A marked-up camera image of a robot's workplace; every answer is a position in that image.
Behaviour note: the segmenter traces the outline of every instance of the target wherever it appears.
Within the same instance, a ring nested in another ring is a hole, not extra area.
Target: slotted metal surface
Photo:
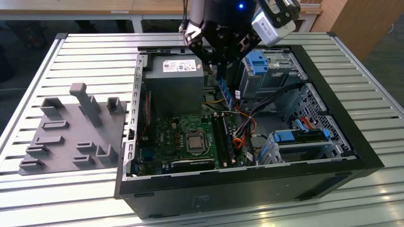
[[[18,163],[42,115],[44,97],[62,103],[73,82],[102,102],[130,101],[138,46],[181,46],[172,34],[80,34],[56,40],[0,138],[0,226],[398,226],[404,220],[402,110],[336,38],[296,33],[280,44],[301,44],[362,130],[385,168],[317,200],[140,220],[114,200],[116,169],[18,176]]]

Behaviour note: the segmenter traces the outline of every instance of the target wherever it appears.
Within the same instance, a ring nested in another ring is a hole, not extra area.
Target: cpu socket
[[[186,135],[186,152],[198,156],[205,152],[204,131],[188,131]]]

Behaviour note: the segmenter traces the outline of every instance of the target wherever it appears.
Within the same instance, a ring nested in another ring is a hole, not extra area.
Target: motherboard
[[[140,151],[140,175],[233,167],[234,130],[232,114],[157,118],[154,145]]]

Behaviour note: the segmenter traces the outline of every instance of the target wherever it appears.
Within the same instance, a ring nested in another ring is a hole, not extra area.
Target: sticker
[[[110,11],[110,13],[129,13],[129,11]]]
[[[269,25],[268,25],[268,23],[266,23],[266,21],[265,21],[264,19],[262,19],[261,22],[260,22],[260,26],[261,26],[262,30],[265,31],[268,37],[270,37],[270,36],[272,36],[272,32],[270,32],[269,29],[266,28],[266,26],[269,26]]]
[[[172,60],[162,62],[162,72],[196,71],[194,60]]]
[[[236,99],[240,99],[240,91],[236,90]]]
[[[246,158],[249,161],[252,161],[252,154],[249,152],[246,152]]]

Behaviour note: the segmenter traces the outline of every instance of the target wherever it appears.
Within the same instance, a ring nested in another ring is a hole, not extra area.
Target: wooden desk
[[[321,9],[318,4],[301,6],[300,32],[308,32]],[[182,0],[0,0],[0,20],[128,19],[142,33],[141,20],[181,18]]]
[[[302,20],[302,23],[300,32],[309,32],[321,12],[320,4],[301,4],[298,19]],[[133,0],[132,13],[133,30],[136,33],[142,33],[141,20],[182,18],[182,0]]]
[[[320,5],[309,7],[308,4],[302,4],[300,14],[321,14],[322,10]],[[133,0],[133,14],[150,15],[181,15],[182,14],[182,0]]]
[[[129,14],[133,0],[0,0],[1,14]]]

